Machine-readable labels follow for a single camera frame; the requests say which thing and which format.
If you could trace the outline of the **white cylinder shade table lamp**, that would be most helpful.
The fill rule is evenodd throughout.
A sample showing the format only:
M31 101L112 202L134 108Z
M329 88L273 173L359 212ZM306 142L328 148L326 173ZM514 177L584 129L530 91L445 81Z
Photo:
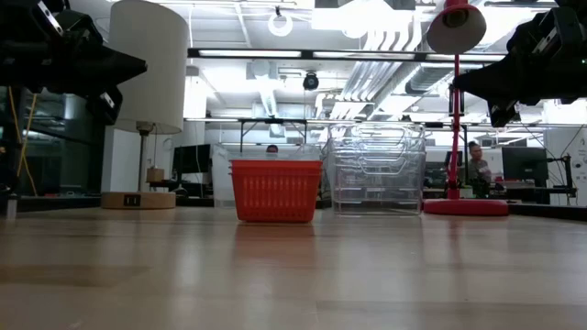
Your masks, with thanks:
M147 69L123 82L124 97L115 128L139 135L134 150L137 168L130 176L137 188L103 192L101 207L119 210L164 210L176 206L173 192L147 187L148 140L183 130L183 106L189 28L170 8L148 0L118 0L111 6L109 45L146 62Z

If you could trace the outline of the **orange plastic basket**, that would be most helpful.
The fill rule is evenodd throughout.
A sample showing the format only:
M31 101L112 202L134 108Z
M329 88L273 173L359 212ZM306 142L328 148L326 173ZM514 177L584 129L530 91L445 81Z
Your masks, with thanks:
M233 174L250 175L317 175L320 172L318 167L238 167L234 165Z
M308 223L314 218L320 169L232 171L238 219Z

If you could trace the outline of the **black aluminium frame rail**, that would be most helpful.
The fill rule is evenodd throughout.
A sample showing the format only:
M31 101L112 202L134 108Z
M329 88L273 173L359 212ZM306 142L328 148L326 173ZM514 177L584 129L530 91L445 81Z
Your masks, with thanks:
M100 197L28 197L22 200L28 212L32 210L53 210L70 208L90 208L101 205ZM177 206L234 208L234 201L216 201L214 199L178 198Z

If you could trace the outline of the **red desk lamp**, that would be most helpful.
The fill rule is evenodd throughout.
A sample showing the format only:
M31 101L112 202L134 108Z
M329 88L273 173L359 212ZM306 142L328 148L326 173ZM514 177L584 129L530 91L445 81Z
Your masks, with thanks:
M445 0L444 9L432 21L426 40L430 48L454 57L454 75L460 74L460 54L473 49L486 32L482 12L468 0ZM449 159L449 180L445 199L424 200L423 211L432 215L507 216L508 204L502 200L462 199L458 186L460 139L460 91L450 87L449 109L453 139Z

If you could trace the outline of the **black metal table frame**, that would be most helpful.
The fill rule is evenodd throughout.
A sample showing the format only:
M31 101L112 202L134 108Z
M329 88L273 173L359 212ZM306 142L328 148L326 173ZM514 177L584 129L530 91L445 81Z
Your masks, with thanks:
M243 151L244 147L244 137L250 132L252 128L254 128L258 123L263 123L266 125L280 125L285 126L286 124L291 125L303 138L303 143L307 143L307 133L308 133L308 121L305 119L291 119L291 118L277 118L277 117L268 117L268 118L239 118L238 122L240 123L240 133L239 133L239 151ZM245 130L245 125L247 123L252 123L252 126Z

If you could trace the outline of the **black computer monitor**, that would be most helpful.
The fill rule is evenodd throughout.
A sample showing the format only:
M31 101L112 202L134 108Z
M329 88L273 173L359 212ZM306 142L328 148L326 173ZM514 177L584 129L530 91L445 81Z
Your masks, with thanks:
M548 179L547 152L544 148L502 148L503 173L506 181L533 181L546 187Z
M182 182L188 174L208 173L211 167L211 146L209 144L184 146L174 149L172 169Z

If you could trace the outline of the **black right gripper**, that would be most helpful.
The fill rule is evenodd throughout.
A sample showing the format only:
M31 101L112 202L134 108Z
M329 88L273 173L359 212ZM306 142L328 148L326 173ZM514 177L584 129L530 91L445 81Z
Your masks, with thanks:
M453 86L486 100L492 126L504 127L515 117L516 104L559 99L569 105L587 97L587 64L580 58L534 64L505 58L456 76Z

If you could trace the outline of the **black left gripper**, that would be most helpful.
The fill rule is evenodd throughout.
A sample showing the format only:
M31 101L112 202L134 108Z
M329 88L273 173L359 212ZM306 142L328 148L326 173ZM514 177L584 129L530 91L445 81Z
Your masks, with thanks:
M113 125L123 101L118 85L146 72L145 60L113 49L83 50L73 60L53 60L27 68L27 88L75 94L105 125Z

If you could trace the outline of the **black desk stand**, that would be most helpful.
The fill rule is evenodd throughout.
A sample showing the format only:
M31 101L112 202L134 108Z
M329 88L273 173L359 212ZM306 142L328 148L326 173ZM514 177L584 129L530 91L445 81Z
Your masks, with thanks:
M553 189L555 193L563 193L566 194L570 198L577 197L577 189L574 187L572 173L571 173L571 156L570 154L566 154L559 158L547 158L547 162L556 162L562 163L564 165L564 183L561 185L554 185Z

